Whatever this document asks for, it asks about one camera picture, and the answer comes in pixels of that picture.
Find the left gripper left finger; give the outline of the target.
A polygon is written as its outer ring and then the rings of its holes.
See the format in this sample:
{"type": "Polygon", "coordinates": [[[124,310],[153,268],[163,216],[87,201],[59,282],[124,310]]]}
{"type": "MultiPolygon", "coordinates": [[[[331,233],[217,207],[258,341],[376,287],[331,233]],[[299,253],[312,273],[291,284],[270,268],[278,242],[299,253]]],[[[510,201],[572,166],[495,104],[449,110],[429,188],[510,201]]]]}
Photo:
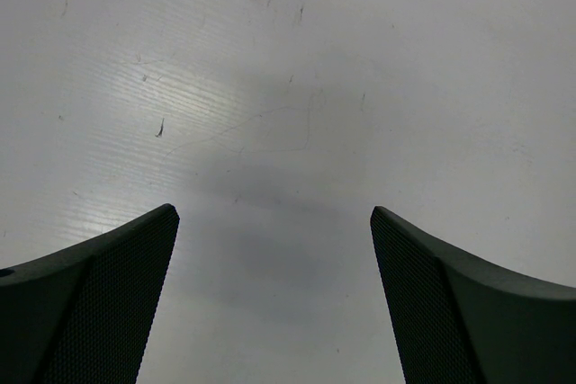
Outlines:
{"type": "Polygon", "coordinates": [[[3,383],[134,383],[176,242],[171,204],[1,271],[3,383]]]}

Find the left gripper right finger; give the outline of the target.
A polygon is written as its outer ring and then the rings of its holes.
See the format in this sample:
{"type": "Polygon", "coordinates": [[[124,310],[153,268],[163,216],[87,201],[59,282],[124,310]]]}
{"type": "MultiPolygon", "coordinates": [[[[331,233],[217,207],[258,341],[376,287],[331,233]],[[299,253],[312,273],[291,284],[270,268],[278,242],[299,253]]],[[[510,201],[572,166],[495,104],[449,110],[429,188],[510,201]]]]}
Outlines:
{"type": "Polygon", "coordinates": [[[573,383],[575,289],[490,263],[377,206],[373,247],[408,383],[573,383]]]}

